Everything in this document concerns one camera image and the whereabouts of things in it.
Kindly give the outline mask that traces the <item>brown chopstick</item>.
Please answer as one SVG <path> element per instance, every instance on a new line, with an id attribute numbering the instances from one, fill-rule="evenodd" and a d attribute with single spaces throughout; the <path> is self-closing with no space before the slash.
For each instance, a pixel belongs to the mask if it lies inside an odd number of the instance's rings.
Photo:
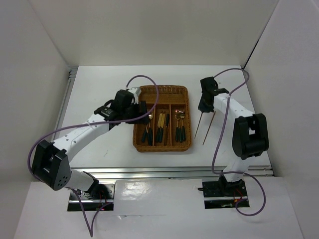
<path id="1" fill-rule="evenodd" d="M 202 143 L 202 145 L 203 145 L 203 146 L 204 146 L 204 144 L 205 144 L 205 142 L 206 142 L 206 139 L 207 139 L 207 137 L 208 137 L 208 134 L 209 134 L 210 128 L 211 128 L 212 123 L 213 123 L 213 120 L 214 120 L 214 118 L 215 118 L 215 114 L 216 114 L 216 111 L 214 111 L 214 112 L 213 112 L 213 115 L 212 115 L 212 118 L 211 118 L 211 121 L 210 121 L 209 127 L 208 127 L 208 129 L 207 129 L 207 132 L 206 132 L 206 135 L 205 135 L 204 141 L 203 141 L 203 143 Z"/>
<path id="2" fill-rule="evenodd" d="M 199 129 L 199 126 L 200 126 L 200 123 L 201 123 L 202 116 L 203 116 L 203 112 L 201 112 L 201 114 L 200 114 L 200 118 L 199 118 L 199 121 L 198 121 L 198 124 L 197 124 L 197 128 L 196 128 L 196 132 L 195 132 L 194 139 L 195 139 L 196 136 L 197 136 L 197 133 L 198 133 L 198 129 Z"/>

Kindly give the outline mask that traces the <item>large gold spoon green handle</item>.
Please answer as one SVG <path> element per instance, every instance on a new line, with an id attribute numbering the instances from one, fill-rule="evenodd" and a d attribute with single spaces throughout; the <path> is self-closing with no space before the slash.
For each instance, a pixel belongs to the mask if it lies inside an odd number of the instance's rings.
<path id="1" fill-rule="evenodd" d="M 153 131 L 152 131 L 152 127 L 151 127 L 151 121 L 153 119 L 153 113 L 149 114 L 149 123 L 147 126 L 147 131 L 148 131 L 148 145 L 152 146 L 153 145 Z"/>

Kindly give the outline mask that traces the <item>gold knife green handle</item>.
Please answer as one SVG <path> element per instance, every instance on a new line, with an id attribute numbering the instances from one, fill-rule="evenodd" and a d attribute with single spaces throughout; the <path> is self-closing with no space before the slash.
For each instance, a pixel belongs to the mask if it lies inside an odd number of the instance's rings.
<path id="1" fill-rule="evenodd" d="M 159 137 L 160 137 L 160 126 L 161 126 L 161 121 L 162 121 L 161 119 L 162 119 L 162 112 L 159 114 L 158 125 L 157 125 L 156 142 L 159 142 Z"/>
<path id="2" fill-rule="evenodd" d="M 162 143 L 162 138 L 163 138 L 163 128 L 164 128 L 164 123 L 165 123 L 165 113 L 162 114 L 162 119 L 161 119 L 161 126 L 160 126 L 160 135 L 159 135 L 159 142 Z"/>

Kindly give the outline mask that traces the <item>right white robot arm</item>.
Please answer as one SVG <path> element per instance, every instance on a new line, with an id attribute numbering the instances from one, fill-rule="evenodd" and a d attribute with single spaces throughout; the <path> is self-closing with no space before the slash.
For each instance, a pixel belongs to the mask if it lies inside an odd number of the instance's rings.
<path id="1" fill-rule="evenodd" d="M 213 77 L 200 80 L 201 98 L 198 109 L 201 113 L 220 111 L 233 123 L 232 148 L 237 157 L 222 172 L 223 180 L 217 189 L 229 195 L 236 182 L 243 178 L 251 164 L 250 157 L 258 157 L 269 148 L 267 120 L 264 114 L 255 114 L 229 96 L 229 91 L 219 88 Z"/>

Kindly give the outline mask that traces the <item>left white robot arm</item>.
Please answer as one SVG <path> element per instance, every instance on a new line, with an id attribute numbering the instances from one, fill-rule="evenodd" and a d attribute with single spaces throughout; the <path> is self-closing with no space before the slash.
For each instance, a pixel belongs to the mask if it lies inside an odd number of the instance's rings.
<path id="1" fill-rule="evenodd" d="M 97 108 L 83 127 L 77 127 L 52 142 L 42 140 L 35 149 L 31 171 L 54 191 L 63 187 L 80 190 L 88 199 L 95 198 L 103 186 L 87 172 L 70 168 L 70 162 L 97 137 L 125 120 L 130 124 L 148 120 L 145 102 L 139 103 L 139 87 L 119 90 L 113 100 Z"/>

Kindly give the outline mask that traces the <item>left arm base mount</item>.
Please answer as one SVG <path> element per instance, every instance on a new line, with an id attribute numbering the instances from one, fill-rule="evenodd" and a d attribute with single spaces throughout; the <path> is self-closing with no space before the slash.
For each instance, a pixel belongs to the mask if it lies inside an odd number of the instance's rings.
<path id="1" fill-rule="evenodd" d="M 102 184 L 97 178 L 87 172 L 79 172 L 76 176 L 75 185 L 80 189 L 70 192 L 67 211 L 79 212 L 82 210 L 79 200 L 82 202 L 84 211 L 113 211 L 114 210 L 114 190 L 115 184 Z"/>

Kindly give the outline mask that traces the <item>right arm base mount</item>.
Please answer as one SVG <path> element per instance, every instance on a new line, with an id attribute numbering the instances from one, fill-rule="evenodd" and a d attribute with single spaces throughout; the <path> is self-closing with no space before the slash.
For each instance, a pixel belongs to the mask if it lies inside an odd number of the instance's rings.
<path id="1" fill-rule="evenodd" d="M 205 209 L 250 207 L 245 182 L 241 179 L 228 183 L 224 176 L 218 181 L 202 182 L 198 191 L 203 193 Z"/>

